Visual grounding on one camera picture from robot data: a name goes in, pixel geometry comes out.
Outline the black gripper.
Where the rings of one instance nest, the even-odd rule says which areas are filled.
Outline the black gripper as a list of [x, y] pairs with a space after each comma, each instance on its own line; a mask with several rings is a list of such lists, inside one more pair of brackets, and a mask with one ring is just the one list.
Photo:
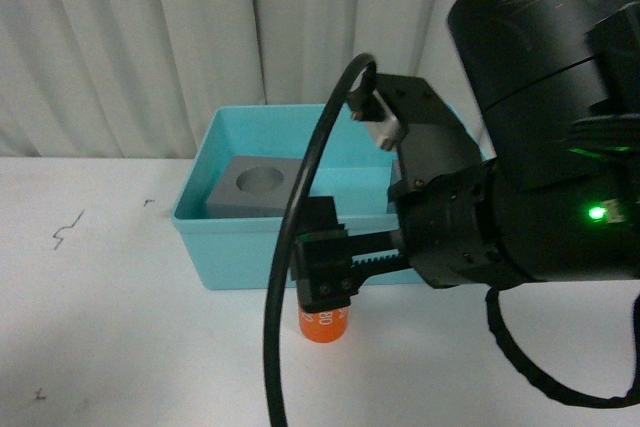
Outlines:
[[[486, 284], [501, 290], [530, 281], [501, 240], [493, 211], [495, 163], [476, 164], [441, 176], [426, 188], [395, 200], [398, 250], [430, 286]], [[357, 293], [348, 231], [332, 196], [308, 197], [302, 233], [293, 243], [291, 277], [299, 307], [321, 313], [351, 305]]]

